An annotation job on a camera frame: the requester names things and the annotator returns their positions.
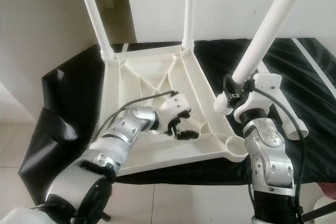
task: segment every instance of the white wall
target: white wall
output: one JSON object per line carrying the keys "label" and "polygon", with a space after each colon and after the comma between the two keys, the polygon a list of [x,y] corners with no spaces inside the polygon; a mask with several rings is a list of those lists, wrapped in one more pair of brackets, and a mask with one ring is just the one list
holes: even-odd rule
{"label": "white wall", "polygon": [[0,122],[34,123],[33,116],[0,83]]}
{"label": "white wall", "polygon": [[0,0],[0,82],[34,118],[41,77],[94,42],[83,0]]}
{"label": "white wall", "polygon": [[336,35],[329,37],[318,37],[321,42],[336,57]]}
{"label": "white wall", "polygon": [[[195,39],[251,38],[273,0],[196,0]],[[181,40],[184,0],[130,0],[136,39]],[[330,37],[335,0],[298,0],[279,37]]]}

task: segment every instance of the black cloth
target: black cloth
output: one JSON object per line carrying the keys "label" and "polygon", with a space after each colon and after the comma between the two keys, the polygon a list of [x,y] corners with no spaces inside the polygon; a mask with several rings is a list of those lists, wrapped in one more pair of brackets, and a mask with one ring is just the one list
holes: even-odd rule
{"label": "black cloth", "polygon": [[[223,91],[224,74],[234,71],[249,43],[247,39],[195,43],[195,55],[215,94]],[[178,44],[130,44],[129,50]],[[333,55],[315,39],[310,39],[309,45],[310,52],[317,50],[325,57],[329,56],[329,61],[324,59],[324,66],[325,62],[328,69],[336,66]],[[275,40],[264,62],[270,72],[282,75],[281,90],[309,129],[303,182],[336,182],[335,98],[291,39]],[[52,179],[87,147],[98,119],[102,79],[103,63],[97,46],[43,77],[45,109],[19,171],[35,203],[41,202]],[[271,108],[270,116],[279,122],[274,108]],[[231,115],[227,118],[235,133],[241,136],[241,125]],[[65,122],[75,130],[76,139],[63,139],[65,134],[58,132],[66,129]],[[300,148],[300,142],[286,140],[286,152],[295,171],[300,164]],[[130,184],[242,185],[250,182],[250,163],[248,157],[241,163],[217,158],[126,175],[118,177],[117,181]]]}

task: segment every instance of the white pole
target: white pole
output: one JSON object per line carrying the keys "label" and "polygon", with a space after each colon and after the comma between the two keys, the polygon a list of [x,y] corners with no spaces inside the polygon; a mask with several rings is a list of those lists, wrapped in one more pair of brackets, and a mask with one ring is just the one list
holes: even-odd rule
{"label": "white pole", "polygon": [[233,80],[238,85],[243,85],[244,81],[257,69],[269,47],[272,45],[282,24],[286,20],[295,1],[296,0],[274,0],[251,44],[232,75]]}
{"label": "white pole", "polygon": [[185,0],[184,31],[182,39],[183,48],[194,49],[194,16],[195,0]]}
{"label": "white pole", "polygon": [[106,58],[114,59],[114,52],[111,48],[109,40],[107,38],[103,22],[101,21],[99,11],[96,5],[95,0],[84,0],[86,8],[88,10],[94,32],[96,33],[96,37],[98,39],[98,43],[100,46],[101,58],[105,60]]}

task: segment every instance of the tiled floor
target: tiled floor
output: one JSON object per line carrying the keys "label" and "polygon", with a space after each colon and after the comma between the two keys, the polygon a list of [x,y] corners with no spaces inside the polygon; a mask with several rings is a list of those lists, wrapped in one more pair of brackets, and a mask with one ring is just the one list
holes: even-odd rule
{"label": "tiled floor", "polygon": [[[0,219],[14,206],[33,206],[17,172],[34,127],[0,124]],[[253,214],[246,186],[114,184],[112,190],[105,209],[111,223],[246,224]],[[307,184],[301,195],[308,211],[322,193],[316,184]]]}

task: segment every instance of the wire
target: wire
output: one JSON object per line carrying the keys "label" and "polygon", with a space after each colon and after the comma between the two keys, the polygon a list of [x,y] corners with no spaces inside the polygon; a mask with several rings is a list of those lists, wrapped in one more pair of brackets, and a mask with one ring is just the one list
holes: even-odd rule
{"label": "wire", "polygon": [[253,199],[251,184],[248,184],[247,186],[248,186],[248,194],[250,196],[250,200],[251,200],[252,206],[255,209],[256,208],[256,204],[255,204],[254,199]]}
{"label": "wire", "polygon": [[292,114],[287,110],[287,108],[281,103],[279,102],[276,98],[274,98],[273,96],[271,96],[270,94],[264,92],[263,90],[257,89],[256,87],[252,87],[252,90],[267,97],[268,99],[270,99],[272,102],[274,102],[276,105],[278,105],[285,113],[286,115],[289,117],[289,119],[292,121],[295,130],[297,131],[300,141],[302,143],[302,151],[301,151],[301,164],[300,164],[300,171],[299,171],[299,177],[298,177],[298,181],[297,181],[297,185],[296,185],[296,189],[295,189],[295,205],[296,205],[296,210],[297,210],[297,216],[299,219],[300,224],[304,224],[303,218],[302,218],[302,213],[300,211],[300,191],[301,191],[301,184],[302,184],[302,177],[303,177],[303,170],[305,168],[305,161],[306,161],[306,140],[304,140],[305,138],[302,135],[302,132],[300,130],[300,127],[297,123],[297,121],[295,120],[295,118],[292,116]]}
{"label": "wire", "polygon": [[94,140],[97,139],[97,137],[99,136],[99,134],[102,131],[102,129],[111,120],[110,123],[109,123],[109,126],[108,126],[108,128],[109,128],[111,126],[111,124],[115,121],[115,119],[117,118],[117,116],[120,114],[120,112],[124,111],[126,109],[126,107],[128,107],[129,105],[131,105],[133,103],[136,103],[136,102],[142,102],[142,101],[153,99],[153,98],[156,98],[156,97],[161,97],[161,96],[166,95],[166,94],[172,94],[172,95],[174,95],[174,94],[177,94],[177,92],[174,91],[174,90],[170,90],[170,91],[167,91],[167,92],[164,92],[164,93],[161,93],[161,94],[151,95],[150,97],[143,97],[143,98],[135,99],[133,101],[130,101],[130,102],[124,104],[122,107],[120,107],[120,109],[117,112],[113,113],[108,118],[106,118],[106,120],[103,122],[103,124],[97,130],[97,132],[94,135],[93,139]]}

